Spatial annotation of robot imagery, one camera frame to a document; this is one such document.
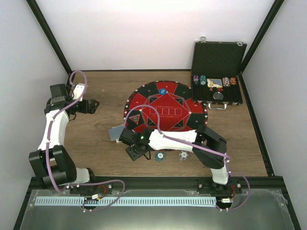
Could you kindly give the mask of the blue white chip stack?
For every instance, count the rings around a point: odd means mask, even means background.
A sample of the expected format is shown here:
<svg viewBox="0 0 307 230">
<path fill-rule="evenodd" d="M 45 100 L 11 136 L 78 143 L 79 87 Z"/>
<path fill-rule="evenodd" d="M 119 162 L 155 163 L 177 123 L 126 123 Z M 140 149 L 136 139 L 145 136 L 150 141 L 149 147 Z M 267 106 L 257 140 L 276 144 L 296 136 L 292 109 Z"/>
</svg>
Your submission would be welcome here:
<svg viewBox="0 0 307 230">
<path fill-rule="evenodd" d="M 187 151 L 180 151 L 178 154 L 178 158 L 180 161 L 185 161 L 188 158 L 189 154 Z"/>
</svg>

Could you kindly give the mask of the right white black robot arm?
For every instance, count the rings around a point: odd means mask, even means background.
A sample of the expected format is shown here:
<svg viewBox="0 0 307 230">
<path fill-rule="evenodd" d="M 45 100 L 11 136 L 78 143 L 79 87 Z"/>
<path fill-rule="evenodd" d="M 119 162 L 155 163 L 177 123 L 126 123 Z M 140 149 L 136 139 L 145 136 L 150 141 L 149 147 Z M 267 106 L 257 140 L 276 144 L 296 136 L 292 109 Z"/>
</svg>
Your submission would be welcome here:
<svg viewBox="0 0 307 230">
<path fill-rule="evenodd" d="M 213 187 L 224 193 L 230 188 L 226 161 L 227 141 L 207 126 L 190 131 L 161 131 L 146 128 L 138 133 L 124 128 L 118 140 L 128 147 L 126 152 L 135 161 L 150 151 L 180 150 L 194 153 L 199 161 L 212 172 Z"/>
</svg>

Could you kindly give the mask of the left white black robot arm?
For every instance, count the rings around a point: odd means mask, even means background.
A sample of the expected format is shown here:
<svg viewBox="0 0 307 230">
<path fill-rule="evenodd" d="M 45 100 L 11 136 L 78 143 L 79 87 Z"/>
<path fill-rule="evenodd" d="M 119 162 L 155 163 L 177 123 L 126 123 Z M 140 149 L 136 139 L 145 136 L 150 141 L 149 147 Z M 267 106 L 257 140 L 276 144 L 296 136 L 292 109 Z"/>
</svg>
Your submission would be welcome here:
<svg viewBox="0 0 307 230">
<path fill-rule="evenodd" d="M 97 100 L 83 98 L 85 84 L 77 84 L 72 93 L 66 84 L 50 86 L 51 98 L 44 109 L 46 127 L 37 150 L 29 154 L 29 162 L 42 188 L 53 185 L 81 184 L 86 193 L 94 193 L 98 181 L 91 176 L 89 168 L 77 168 L 64 147 L 64 139 L 70 116 L 77 113 L 94 114 L 99 106 Z"/>
</svg>

